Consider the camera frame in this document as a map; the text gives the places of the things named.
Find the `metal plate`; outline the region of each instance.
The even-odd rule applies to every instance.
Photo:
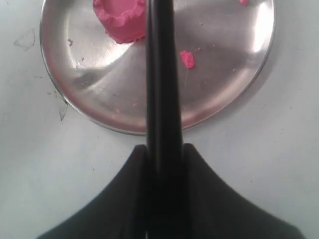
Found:
[[[43,59],[66,101],[87,118],[120,132],[146,130],[145,41],[116,44],[96,18],[92,0],[45,0]],[[183,128],[212,116],[239,96],[266,61],[274,0],[175,0],[175,37]],[[194,53],[187,70],[179,52]]]

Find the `pink playdough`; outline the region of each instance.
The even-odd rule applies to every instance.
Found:
[[[180,56],[181,56],[181,61],[184,63],[184,65],[188,69],[191,69],[195,66],[195,59],[194,59],[193,53],[188,51],[182,51],[180,53]]]
[[[249,4],[249,0],[239,0],[239,1],[243,5],[248,5]]]
[[[94,0],[93,8],[106,33],[117,43],[145,36],[145,0]]]

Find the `white table surface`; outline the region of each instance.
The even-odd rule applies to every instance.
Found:
[[[0,1],[0,239],[34,239],[90,202],[143,137],[109,131],[54,92],[42,0]],[[274,45],[235,103],[184,134],[235,190],[319,238],[319,2],[277,0]]]

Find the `pink crumb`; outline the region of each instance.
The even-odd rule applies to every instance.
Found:
[[[181,61],[188,69],[191,69],[195,66],[195,59],[193,53],[188,51],[182,51],[180,52],[180,57]]]
[[[243,5],[248,5],[249,4],[249,0],[239,0],[241,4]]]
[[[68,42],[69,42],[69,46],[73,45],[73,41],[71,39],[68,39]]]

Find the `stainless steel plate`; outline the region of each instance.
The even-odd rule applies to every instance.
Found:
[[[96,18],[93,0],[45,0],[41,47],[62,96],[87,118],[126,133],[146,130],[145,42],[116,44]],[[192,127],[239,96],[266,61],[274,0],[175,0],[182,124]]]

